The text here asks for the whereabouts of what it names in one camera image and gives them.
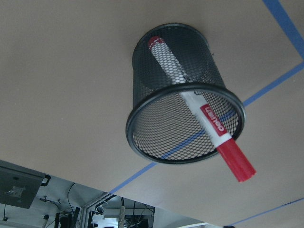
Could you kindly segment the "red white marker pen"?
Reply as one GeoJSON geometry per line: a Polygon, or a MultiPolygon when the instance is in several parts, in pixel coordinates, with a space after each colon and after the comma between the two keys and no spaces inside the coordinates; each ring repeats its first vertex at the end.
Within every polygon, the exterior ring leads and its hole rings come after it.
{"type": "MultiPolygon", "coordinates": [[[[186,83],[188,75],[163,38],[153,36],[148,47],[173,84],[186,83]]],[[[207,100],[195,92],[180,92],[191,113],[208,134],[212,144],[224,159],[238,182],[245,182],[256,174],[255,168],[228,133],[224,124],[214,113],[207,100]]]]}

